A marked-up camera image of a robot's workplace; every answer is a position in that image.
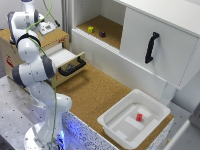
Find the open cabinet compartment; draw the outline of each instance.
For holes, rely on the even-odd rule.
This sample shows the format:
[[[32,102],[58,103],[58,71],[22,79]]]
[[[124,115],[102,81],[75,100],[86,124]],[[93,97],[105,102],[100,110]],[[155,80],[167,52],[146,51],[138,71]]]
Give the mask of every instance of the open cabinet compartment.
[[[88,33],[94,27],[94,37],[120,49],[126,7],[113,0],[74,0],[73,28]],[[106,32],[106,37],[99,32]]]

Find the cork surface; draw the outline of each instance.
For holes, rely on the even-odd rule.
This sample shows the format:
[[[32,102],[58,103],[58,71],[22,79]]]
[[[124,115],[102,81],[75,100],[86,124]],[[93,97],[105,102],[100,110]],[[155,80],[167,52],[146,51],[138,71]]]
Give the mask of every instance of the cork surface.
[[[97,118],[130,93],[131,89],[87,64],[82,72],[59,85],[57,92],[72,98],[73,106],[70,110],[72,113],[123,150],[105,134]],[[145,150],[172,119],[173,115],[169,115],[137,150]]]
[[[81,25],[78,25],[77,28],[88,33],[88,27],[94,27],[94,33],[89,33],[100,40],[114,46],[117,49],[120,49],[122,30],[123,26],[119,25],[105,17],[98,16],[92,20],[89,20]],[[102,38],[99,36],[99,32],[106,32],[106,37]]]
[[[5,41],[7,41],[8,43],[10,43],[10,36],[11,36],[11,34],[10,34],[9,28],[0,31],[0,37],[2,39],[4,39]],[[45,46],[57,41],[58,39],[65,37],[65,36],[68,36],[68,34],[66,32],[62,31],[61,29],[57,28],[55,31],[44,36],[43,41],[41,41],[40,36],[39,36],[39,39],[40,39],[40,42],[41,42],[41,46],[45,47]]]

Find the cabinet door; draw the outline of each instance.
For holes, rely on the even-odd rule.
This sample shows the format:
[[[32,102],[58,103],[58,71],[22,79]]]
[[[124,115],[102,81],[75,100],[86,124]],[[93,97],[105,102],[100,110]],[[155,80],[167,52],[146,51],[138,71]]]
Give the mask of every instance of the cabinet door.
[[[151,56],[145,63],[149,41],[156,32]],[[179,86],[198,38],[161,21],[127,8],[120,54]]]

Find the gray floor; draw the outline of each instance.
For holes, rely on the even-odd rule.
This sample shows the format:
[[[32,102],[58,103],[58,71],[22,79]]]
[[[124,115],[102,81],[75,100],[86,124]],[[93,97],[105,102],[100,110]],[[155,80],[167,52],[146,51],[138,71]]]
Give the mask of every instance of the gray floor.
[[[0,53],[0,78],[4,77],[6,75],[4,65],[3,65],[3,60],[1,58],[1,53]]]

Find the wooden desk surface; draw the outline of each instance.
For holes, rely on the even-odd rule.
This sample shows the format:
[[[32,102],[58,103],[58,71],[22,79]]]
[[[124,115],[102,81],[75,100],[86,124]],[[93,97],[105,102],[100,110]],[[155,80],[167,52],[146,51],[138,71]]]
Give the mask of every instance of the wooden desk surface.
[[[58,93],[72,98],[72,113],[120,150],[123,148],[105,134],[102,126],[97,122],[97,118],[131,91],[90,64],[86,65],[85,70],[57,88]],[[137,150],[145,150],[172,119],[173,115],[169,115]]]

